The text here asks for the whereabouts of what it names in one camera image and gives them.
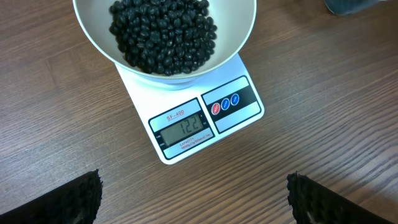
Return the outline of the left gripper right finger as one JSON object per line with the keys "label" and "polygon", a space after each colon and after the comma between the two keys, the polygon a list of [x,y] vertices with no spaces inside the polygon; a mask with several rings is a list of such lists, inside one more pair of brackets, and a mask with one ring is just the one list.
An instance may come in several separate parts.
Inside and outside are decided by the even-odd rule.
{"label": "left gripper right finger", "polygon": [[353,202],[296,172],[287,176],[287,201],[299,224],[394,223],[395,202],[370,190],[361,190]]}

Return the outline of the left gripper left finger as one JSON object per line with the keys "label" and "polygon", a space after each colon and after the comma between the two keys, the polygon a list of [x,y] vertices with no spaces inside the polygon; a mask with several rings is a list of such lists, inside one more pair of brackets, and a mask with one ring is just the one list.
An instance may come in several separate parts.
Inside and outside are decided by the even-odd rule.
{"label": "left gripper left finger", "polygon": [[1,223],[91,224],[101,205],[103,182],[98,170],[74,180],[1,215]]}

